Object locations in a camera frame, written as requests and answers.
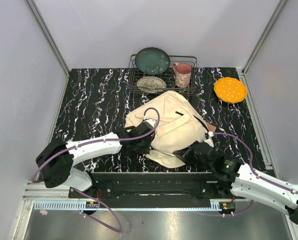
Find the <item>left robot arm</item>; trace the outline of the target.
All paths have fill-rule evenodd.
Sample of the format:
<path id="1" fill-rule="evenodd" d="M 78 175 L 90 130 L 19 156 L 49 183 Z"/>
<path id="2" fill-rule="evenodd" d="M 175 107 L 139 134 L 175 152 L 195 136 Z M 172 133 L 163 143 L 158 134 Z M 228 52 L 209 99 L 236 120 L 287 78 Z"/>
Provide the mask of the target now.
<path id="1" fill-rule="evenodd" d="M 52 140 L 36 158 L 45 187 L 51 189 L 65 185 L 77 188 L 86 198 L 93 197 L 97 186 L 90 174 L 75 166 L 96 157 L 134 151 L 137 147 L 149 150 L 156 125 L 155 120 L 147 119 L 138 126 L 126 127 L 93 139 L 68 142 L 59 138 Z"/>

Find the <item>cream canvas student bag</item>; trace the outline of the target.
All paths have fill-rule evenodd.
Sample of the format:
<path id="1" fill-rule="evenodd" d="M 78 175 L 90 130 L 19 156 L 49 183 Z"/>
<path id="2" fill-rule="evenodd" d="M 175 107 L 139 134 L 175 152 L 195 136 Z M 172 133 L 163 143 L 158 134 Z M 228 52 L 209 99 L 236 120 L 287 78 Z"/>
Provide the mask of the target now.
<path id="1" fill-rule="evenodd" d="M 179 168 L 185 163 L 173 153 L 191 146 L 194 142 L 206 142 L 214 147 L 205 135 L 210 132 L 208 123 L 199 115 L 185 97 L 175 91 L 167 91 L 126 116 L 125 127 L 138 126 L 143 116 L 157 120 L 155 108 L 160 114 L 160 122 L 151 143 L 152 150 L 146 157 L 166 168 Z"/>

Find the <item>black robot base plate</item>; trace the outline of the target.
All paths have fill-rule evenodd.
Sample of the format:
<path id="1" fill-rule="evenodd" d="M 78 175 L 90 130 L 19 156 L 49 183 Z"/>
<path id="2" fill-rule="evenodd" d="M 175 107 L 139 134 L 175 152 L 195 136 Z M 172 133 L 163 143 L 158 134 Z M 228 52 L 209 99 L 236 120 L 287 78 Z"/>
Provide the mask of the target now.
<path id="1" fill-rule="evenodd" d="M 112 209 L 202 208 L 230 200 L 229 183 L 209 172 L 96 172 L 83 193 Z"/>

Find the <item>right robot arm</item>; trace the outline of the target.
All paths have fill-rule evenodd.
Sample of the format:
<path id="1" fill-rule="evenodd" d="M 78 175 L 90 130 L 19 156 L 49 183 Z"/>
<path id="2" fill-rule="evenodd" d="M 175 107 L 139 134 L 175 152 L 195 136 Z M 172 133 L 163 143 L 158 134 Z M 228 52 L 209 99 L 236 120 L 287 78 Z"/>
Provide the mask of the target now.
<path id="1" fill-rule="evenodd" d="M 185 164 L 205 167 L 218 180 L 217 195 L 250 199 L 274 208 L 298 225 L 298 184 L 282 181 L 252 169 L 242 160 L 219 154 L 205 142 L 174 151 Z"/>

